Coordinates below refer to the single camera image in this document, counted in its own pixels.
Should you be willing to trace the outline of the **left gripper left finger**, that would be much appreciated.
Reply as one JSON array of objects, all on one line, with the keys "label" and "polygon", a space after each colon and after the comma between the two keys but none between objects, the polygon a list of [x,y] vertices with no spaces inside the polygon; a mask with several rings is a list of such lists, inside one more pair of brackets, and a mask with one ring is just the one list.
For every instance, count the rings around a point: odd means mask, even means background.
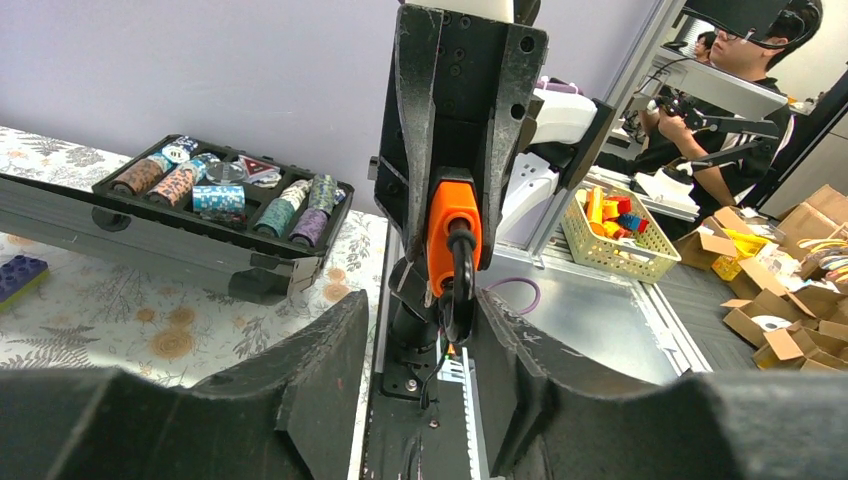
[{"label": "left gripper left finger", "polygon": [[5,479],[343,479],[369,321],[354,291],[190,388],[117,368],[1,375]]}]

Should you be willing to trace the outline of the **orange padlock with key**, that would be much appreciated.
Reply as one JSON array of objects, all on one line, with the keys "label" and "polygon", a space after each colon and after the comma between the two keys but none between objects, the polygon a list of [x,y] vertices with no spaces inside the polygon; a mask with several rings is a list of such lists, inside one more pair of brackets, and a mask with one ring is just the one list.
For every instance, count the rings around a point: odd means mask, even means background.
[{"label": "orange padlock with key", "polygon": [[426,262],[429,286],[449,342],[463,343],[474,315],[482,226],[472,184],[441,181],[429,207]]}]

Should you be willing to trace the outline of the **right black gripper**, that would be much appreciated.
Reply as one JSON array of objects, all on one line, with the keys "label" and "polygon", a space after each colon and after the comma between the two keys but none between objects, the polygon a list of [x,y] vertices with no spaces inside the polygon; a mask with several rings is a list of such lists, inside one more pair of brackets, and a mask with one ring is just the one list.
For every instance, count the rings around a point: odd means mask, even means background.
[{"label": "right black gripper", "polygon": [[438,184],[472,184],[482,222],[479,268],[491,263],[505,171],[545,59],[537,3],[404,3],[394,46],[374,201],[406,219],[410,262],[423,252]]}]

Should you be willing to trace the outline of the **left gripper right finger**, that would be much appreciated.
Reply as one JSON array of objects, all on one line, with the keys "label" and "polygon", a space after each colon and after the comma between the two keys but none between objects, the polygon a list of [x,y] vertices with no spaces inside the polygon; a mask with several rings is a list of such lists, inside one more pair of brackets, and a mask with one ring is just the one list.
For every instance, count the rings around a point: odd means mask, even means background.
[{"label": "left gripper right finger", "polygon": [[657,386],[478,291],[470,338],[490,472],[511,479],[843,479],[847,377],[686,374]]}]

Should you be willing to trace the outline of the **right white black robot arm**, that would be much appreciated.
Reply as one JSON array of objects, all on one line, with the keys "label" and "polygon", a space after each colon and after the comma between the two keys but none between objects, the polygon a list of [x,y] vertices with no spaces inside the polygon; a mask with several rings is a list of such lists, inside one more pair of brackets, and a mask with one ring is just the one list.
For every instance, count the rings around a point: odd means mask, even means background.
[{"label": "right white black robot arm", "polygon": [[539,10],[536,1],[400,3],[370,177],[408,260],[425,253],[432,198],[450,174],[473,185],[486,269],[516,157],[546,161],[557,190],[577,186],[596,159],[613,110],[590,100],[580,134],[548,122],[562,93],[535,87],[548,43],[534,25]]}]

